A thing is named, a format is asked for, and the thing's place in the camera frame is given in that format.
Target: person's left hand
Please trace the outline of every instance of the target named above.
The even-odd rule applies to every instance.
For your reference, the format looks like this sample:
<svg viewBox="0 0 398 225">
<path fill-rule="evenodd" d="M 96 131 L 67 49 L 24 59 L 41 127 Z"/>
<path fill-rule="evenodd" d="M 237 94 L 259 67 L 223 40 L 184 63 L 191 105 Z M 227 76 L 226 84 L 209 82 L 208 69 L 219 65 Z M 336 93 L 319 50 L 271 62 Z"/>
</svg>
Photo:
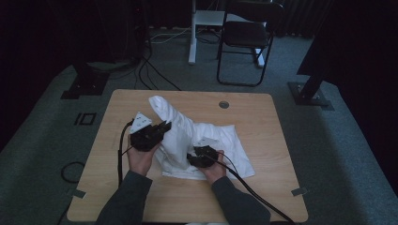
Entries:
<svg viewBox="0 0 398 225">
<path fill-rule="evenodd" d="M 127 152 L 130 170 L 139 173 L 142 176 L 146 176 L 152 165 L 153 155 L 160 145 L 161 143 L 159 142 L 149 152 L 140 152 L 132 147 Z"/>
</svg>

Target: tripod base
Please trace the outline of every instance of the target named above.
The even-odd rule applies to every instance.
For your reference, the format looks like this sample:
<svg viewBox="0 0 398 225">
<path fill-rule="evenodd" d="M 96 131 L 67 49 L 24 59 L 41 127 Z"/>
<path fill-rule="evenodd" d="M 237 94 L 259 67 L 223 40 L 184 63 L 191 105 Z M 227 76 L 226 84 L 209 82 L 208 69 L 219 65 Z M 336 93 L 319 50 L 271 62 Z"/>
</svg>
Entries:
<svg viewBox="0 0 398 225">
<path fill-rule="evenodd" d="M 89 85 L 81 85 L 79 75 L 75 78 L 68 91 L 64 91 L 61 99 L 78 99 L 80 96 L 100 96 L 108 81 L 108 73 L 95 73 L 94 81 Z"/>
<path fill-rule="evenodd" d="M 297 105 L 320 106 L 324 111 L 334 111 L 331 102 L 325 99 L 320 89 L 316 91 L 313 97 L 306 98 L 300 94 L 305 82 L 288 82 L 287 85 Z"/>
</svg>

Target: person's right hand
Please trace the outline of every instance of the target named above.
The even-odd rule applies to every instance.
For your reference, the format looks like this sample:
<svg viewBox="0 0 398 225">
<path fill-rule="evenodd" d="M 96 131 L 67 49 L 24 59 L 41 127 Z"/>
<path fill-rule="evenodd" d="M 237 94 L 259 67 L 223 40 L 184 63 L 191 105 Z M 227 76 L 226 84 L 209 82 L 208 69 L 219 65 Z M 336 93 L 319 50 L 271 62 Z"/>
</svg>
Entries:
<svg viewBox="0 0 398 225">
<path fill-rule="evenodd" d="M 218 161 L 220 163 L 224 163 L 223 162 L 223 153 L 224 153 L 223 150 L 219 150 L 217 152 L 219 152 Z M 198 168 L 198 169 L 206 176 L 206 179 L 210 185 L 212 185 L 218 179 L 226 176 L 225 167 L 223 167 L 222 165 L 220 165 L 219 163 L 216 163 L 216 162 L 213 165 L 211 165 L 210 167 Z"/>
</svg>

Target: white cloth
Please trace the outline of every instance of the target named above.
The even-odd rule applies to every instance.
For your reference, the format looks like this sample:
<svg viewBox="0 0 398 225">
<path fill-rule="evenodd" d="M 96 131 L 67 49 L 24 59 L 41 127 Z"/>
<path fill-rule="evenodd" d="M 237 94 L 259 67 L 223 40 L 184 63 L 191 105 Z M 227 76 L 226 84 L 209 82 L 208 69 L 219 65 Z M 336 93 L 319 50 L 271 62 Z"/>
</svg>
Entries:
<svg viewBox="0 0 398 225">
<path fill-rule="evenodd" d="M 155 153 L 163 175 L 205 180 L 205 176 L 187 160 L 187 153 L 193 152 L 193 145 L 204 138 L 215 140 L 210 147 L 223 150 L 241 177 L 254 175 L 253 166 L 246 156 L 234 125 L 218 127 L 206 123 L 193 123 L 190 118 L 177 111 L 160 96 L 150 97 L 149 103 L 161 120 L 172 122 L 172 128 L 164 134 L 161 147 Z M 224 163 L 234 170 L 228 158 L 224 157 Z M 235 176 L 229 172 L 227 176 L 235 179 Z"/>
</svg>

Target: handheld device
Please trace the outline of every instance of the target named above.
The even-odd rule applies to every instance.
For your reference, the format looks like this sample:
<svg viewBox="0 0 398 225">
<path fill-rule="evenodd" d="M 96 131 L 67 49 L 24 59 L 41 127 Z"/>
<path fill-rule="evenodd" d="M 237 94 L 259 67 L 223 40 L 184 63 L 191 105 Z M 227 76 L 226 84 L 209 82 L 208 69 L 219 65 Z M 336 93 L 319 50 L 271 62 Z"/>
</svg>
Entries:
<svg viewBox="0 0 398 225">
<path fill-rule="evenodd" d="M 166 121 L 158 125 L 148 125 L 130 134 L 130 144 L 141 152 L 149 152 L 156 144 L 163 140 L 164 133 L 172 128 L 172 122 Z"/>
<path fill-rule="evenodd" d="M 193 147 L 196 157 L 187 154 L 187 160 L 192 166 L 206 168 L 214 164 L 218 160 L 217 151 L 210 146 Z"/>
</svg>

